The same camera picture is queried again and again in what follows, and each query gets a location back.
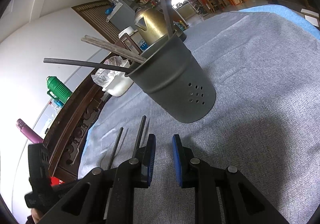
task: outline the hand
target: hand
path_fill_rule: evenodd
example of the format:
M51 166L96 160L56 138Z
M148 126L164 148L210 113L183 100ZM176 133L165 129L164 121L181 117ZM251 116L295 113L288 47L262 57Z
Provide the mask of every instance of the hand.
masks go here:
M31 216L35 224L37 224L40 219L43 217L43 213L37 209L31 209Z

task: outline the white jar lid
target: white jar lid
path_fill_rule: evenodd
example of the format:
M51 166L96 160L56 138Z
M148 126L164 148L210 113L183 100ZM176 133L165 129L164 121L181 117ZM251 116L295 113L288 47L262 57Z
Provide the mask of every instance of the white jar lid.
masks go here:
M123 31L121 31L119 33L119 39L121 38L122 35L124 35L125 33L127 33L129 36L130 34L132 34L134 32L133 28L131 26L125 28Z

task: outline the blue gripper pad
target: blue gripper pad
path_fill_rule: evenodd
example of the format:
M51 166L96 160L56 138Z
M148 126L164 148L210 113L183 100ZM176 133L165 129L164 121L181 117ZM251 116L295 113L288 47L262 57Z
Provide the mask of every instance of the blue gripper pad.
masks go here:
M148 187L151 185L153 166L155 163L156 155L156 136L149 134L147 145L142 159L141 174L142 178L146 179Z
M182 147L180 136L174 135L172 137L172 151L173 151L173 161L174 161L174 168L176 171L176 179L180 187L182 187L182 164L179 155L178 146Z

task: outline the plastic bag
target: plastic bag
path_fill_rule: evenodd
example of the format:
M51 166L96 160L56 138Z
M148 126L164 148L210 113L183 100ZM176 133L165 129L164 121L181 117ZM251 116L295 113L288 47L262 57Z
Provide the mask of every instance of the plastic bag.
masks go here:
M126 62L127 60L123 60L120 56L113 56L105 60L104 64L123 67ZM120 71L115 70L98 69L94 75L91 75L91 77L94 83L105 88L111 83L115 76L120 73Z

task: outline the utensil holder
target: utensil holder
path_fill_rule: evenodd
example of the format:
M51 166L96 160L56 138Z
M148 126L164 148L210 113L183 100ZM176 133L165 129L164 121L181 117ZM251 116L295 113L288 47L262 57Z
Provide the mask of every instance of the utensil holder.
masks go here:
M147 95L181 123L203 118L213 107L216 92L211 81L177 36L163 36L133 62L130 77Z

